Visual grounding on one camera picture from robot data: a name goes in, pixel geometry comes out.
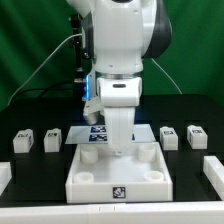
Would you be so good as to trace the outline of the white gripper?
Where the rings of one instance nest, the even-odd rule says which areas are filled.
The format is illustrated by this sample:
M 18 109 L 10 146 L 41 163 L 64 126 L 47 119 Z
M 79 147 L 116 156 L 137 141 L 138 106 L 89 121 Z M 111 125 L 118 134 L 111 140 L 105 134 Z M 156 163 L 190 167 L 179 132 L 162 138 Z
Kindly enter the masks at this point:
M 116 156 L 122 155 L 119 147 L 131 143 L 135 108 L 142 93 L 142 79 L 97 79 L 97 92 L 103 106 L 108 145 Z

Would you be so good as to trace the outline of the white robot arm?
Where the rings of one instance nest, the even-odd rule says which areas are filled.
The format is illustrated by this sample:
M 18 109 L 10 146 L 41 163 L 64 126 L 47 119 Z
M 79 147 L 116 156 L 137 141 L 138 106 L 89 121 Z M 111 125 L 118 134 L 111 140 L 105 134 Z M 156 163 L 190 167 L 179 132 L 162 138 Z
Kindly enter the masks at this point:
M 81 15 L 83 50 L 92 60 L 83 115 L 103 115 L 108 148 L 129 149 L 142 94 L 143 60 L 169 46 L 171 23 L 163 0 L 66 0 Z

